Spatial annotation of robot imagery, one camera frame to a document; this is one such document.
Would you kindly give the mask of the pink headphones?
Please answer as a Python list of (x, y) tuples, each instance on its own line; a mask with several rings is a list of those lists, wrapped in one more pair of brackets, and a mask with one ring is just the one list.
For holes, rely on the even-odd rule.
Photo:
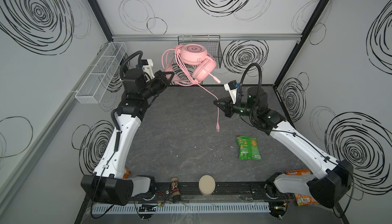
[(205, 47), (198, 44), (178, 45), (165, 51), (161, 58), (162, 67), (166, 72), (172, 72), (176, 64), (186, 76), (186, 80), (174, 75), (172, 82), (180, 86), (201, 85), (201, 82), (211, 76), (218, 84), (221, 81), (212, 74), (216, 61)]

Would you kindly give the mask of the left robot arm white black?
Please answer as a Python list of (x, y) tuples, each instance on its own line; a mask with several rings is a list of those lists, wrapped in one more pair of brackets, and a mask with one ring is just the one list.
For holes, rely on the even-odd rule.
[(169, 86), (175, 74), (159, 70), (147, 81), (148, 74), (143, 66), (148, 61), (142, 57), (143, 52), (137, 51), (120, 65), (119, 76), (124, 92), (121, 102), (110, 113), (113, 134), (93, 173), (84, 176), (81, 181), (81, 187), (92, 204), (125, 206), (138, 196), (155, 197), (155, 178), (136, 176), (125, 179), (125, 164), (134, 136), (151, 106), (148, 100), (155, 100)]

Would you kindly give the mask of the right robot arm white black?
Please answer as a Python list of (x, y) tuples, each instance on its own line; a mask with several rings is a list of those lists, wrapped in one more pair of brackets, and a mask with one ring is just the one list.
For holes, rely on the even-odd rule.
[(226, 117), (234, 114), (245, 115), (251, 125), (271, 136), (294, 153), (311, 171), (309, 175), (296, 176), (275, 173), (265, 182), (266, 195), (278, 199), (285, 194), (301, 194), (313, 197), (322, 206), (332, 209), (337, 218), (343, 218), (347, 208), (338, 211), (336, 206), (346, 193), (354, 193), (354, 167), (348, 160), (337, 158), (322, 151), (299, 133), (279, 112), (267, 104), (267, 94), (263, 91), (262, 70), (257, 63), (247, 67), (258, 71), (258, 84), (243, 97), (243, 81), (230, 81), (224, 85), (229, 96), (216, 99), (216, 105)]

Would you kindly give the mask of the green snack bag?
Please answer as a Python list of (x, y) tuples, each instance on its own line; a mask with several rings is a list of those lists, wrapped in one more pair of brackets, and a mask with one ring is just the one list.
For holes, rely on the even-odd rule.
[(249, 136), (237, 136), (240, 160), (261, 160), (257, 138)]

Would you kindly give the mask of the beige round lid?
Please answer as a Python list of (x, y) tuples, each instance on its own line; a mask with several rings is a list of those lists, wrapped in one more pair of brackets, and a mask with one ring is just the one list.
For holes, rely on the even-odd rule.
[(216, 183), (212, 176), (204, 175), (200, 178), (198, 183), (199, 191), (204, 196), (210, 196), (213, 194)]

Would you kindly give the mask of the orange white snack bag left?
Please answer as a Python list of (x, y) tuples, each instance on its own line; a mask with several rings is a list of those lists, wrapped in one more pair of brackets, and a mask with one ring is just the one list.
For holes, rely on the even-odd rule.
[(130, 175), (130, 170), (127, 167), (125, 167), (124, 168), (124, 174), (123, 174), (122, 178), (123, 179), (127, 179), (129, 175)]

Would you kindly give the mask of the small brown bottle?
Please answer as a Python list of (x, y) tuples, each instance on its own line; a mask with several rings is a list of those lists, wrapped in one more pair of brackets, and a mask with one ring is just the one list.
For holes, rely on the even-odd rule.
[(178, 178), (174, 177), (171, 179), (170, 181), (170, 191), (172, 194), (172, 202), (173, 203), (177, 203), (180, 202), (181, 200), (181, 193), (180, 193), (180, 189), (179, 189), (179, 182), (178, 182)]

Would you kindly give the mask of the orange snack bag right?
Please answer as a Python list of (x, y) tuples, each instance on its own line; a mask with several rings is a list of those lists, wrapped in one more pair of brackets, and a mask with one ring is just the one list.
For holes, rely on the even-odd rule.
[[(311, 171), (309, 169), (302, 169), (302, 170), (291, 170), (285, 172), (287, 175), (290, 176), (307, 176), (311, 175)], [(299, 207), (305, 205), (319, 205), (319, 203), (311, 196), (295, 194), (296, 202)]]

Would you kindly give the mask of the clear plastic wall shelf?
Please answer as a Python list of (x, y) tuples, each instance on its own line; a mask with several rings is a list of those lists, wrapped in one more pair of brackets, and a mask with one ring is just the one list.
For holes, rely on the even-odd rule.
[(98, 60), (78, 89), (75, 98), (81, 104), (100, 103), (127, 51), (124, 42), (110, 42), (99, 51)]

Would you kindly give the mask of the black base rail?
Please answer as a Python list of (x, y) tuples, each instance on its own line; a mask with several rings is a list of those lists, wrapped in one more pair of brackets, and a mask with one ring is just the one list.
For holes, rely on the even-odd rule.
[[(182, 201), (188, 201), (192, 197), (202, 196), (198, 182), (179, 182), (177, 188)], [(283, 202), (291, 200), (291, 194), (270, 191), (267, 182), (217, 182), (212, 196), (235, 195), (249, 200), (263, 200), (265, 202)], [(140, 201), (142, 203), (158, 202), (160, 200), (173, 201), (172, 185), (170, 182), (157, 182), (152, 193), (139, 194), (129, 198), (129, 202)]]

